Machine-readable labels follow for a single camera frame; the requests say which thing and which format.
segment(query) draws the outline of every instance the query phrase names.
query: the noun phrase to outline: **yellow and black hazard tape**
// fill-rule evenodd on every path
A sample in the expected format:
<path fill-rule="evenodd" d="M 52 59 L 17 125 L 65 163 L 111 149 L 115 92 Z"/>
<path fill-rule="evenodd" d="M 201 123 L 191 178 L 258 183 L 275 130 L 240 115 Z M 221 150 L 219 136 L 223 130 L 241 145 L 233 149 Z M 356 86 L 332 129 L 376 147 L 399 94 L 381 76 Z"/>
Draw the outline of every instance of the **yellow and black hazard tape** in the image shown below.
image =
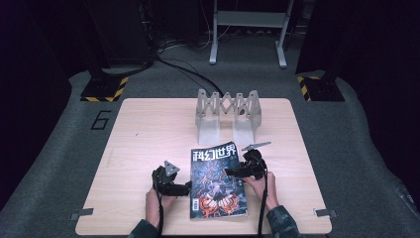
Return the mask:
<path fill-rule="evenodd" d="M 309 77 L 309 78 L 311 78 L 311 79 L 321 79 L 320 77 L 317 77 L 317 76 L 312 76 L 312 77 Z M 305 98 L 305 101 L 312 101 L 311 96 L 309 95 L 308 88 L 306 87 L 306 84 L 305 84 L 305 77 L 298 76 L 297 81 L 299 82 L 300 90 L 302 91 L 302 94 L 303 94 L 303 97 Z"/>
<path fill-rule="evenodd" d="M 118 101 L 121 94 L 123 94 L 124 87 L 129 80 L 128 77 L 125 77 L 121 80 L 120 85 L 118 86 L 117 92 L 112 97 L 81 97 L 80 101 L 91 101 L 91 102 L 101 102 L 101 101 Z"/>

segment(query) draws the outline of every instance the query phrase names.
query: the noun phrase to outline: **metal leg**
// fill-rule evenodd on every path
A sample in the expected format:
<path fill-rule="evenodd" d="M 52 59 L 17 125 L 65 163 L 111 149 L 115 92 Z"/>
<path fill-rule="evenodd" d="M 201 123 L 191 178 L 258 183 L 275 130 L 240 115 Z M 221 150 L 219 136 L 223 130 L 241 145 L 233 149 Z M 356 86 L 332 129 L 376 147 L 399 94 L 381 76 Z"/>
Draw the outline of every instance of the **metal leg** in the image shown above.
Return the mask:
<path fill-rule="evenodd" d="M 283 44 L 284 44 L 284 37 L 286 36 L 287 32 L 287 25 L 290 20 L 291 8 L 293 7 L 294 0 L 289 0 L 287 5 L 287 12 L 284 15 L 283 26 L 281 28 L 281 34 L 278 41 L 275 42 L 275 47 L 277 48 L 277 57 L 278 57 L 278 64 L 281 68 L 287 68 L 286 58 L 284 56 Z"/>
<path fill-rule="evenodd" d="M 211 46 L 211 52 L 210 52 L 210 64 L 216 64 L 216 58 L 217 58 L 217 0 L 214 0 L 214 10 L 213 10 L 213 44 Z"/>

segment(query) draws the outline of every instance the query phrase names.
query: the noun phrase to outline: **person's arm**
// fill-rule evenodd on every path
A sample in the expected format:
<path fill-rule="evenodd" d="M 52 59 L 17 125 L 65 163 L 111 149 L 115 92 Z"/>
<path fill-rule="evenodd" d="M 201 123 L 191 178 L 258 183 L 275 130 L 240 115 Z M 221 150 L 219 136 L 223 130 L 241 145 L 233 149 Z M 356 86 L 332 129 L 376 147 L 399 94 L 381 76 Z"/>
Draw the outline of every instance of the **person's arm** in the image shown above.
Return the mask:
<path fill-rule="evenodd" d="M 244 178 L 256 193 L 259 199 L 263 199 L 263 191 L 265 189 L 265 178 L 255 180 L 253 178 Z M 268 210 L 266 218 L 273 237 L 303 237 L 299 234 L 296 222 L 288 213 L 284 206 L 278 203 L 277 192 L 275 189 L 275 176 L 272 172 L 267 173 L 267 196 L 265 207 Z"/>
<path fill-rule="evenodd" d="M 163 211 L 169 211 L 175 200 L 175 196 L 163 196 L 161 198 Z M 146 219 L 142 219 L 127 238 L 156 238 L 158 236 L 158 223 L 158 195 L 157 192 L 151 188 L 151 190 L 146 193 Z"/>

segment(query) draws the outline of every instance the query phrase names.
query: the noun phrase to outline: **magazine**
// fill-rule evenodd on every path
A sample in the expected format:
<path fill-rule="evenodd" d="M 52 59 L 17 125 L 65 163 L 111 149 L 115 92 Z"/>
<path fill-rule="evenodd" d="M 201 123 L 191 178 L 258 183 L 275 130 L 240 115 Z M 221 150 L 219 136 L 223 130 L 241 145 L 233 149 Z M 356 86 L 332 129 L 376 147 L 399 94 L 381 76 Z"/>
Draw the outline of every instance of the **magazine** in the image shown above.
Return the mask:
<path fill-rule="evenodd" d="M 242 179 L 225 173 L 225 169 L 238 170 L 239 167 L 238 151 L 233 142 L 191 150 L 191 219 L 248 214 Z"/>

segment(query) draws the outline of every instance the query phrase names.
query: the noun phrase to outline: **illustration on magazine cover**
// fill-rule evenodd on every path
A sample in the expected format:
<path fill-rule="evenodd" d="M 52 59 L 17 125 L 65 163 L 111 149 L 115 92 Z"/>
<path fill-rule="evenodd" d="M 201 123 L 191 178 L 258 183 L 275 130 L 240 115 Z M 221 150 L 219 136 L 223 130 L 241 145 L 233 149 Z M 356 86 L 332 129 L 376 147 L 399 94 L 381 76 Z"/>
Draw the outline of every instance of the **illustration on magazine cover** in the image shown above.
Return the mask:
<path fill-rule="evenodd" d="M 243 181 L 225 173 L 239 167 L 233 142 L 191 150 L 191 219 L 247 215 Z"/>

